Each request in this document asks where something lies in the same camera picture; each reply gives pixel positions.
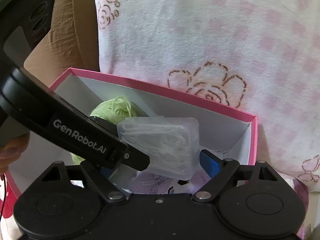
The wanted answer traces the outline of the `person's left hand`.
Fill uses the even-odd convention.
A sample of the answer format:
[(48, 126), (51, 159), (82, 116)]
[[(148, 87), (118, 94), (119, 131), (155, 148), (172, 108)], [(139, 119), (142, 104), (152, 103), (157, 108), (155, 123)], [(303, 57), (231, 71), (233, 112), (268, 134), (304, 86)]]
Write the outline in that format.
[(21, 154), (27, 149), (30, 139), (30, 133), (10, 140), (4, 147), (1, 147), (0, 155), (0, 174), (5, 174), (9, 165), (21, 157)]

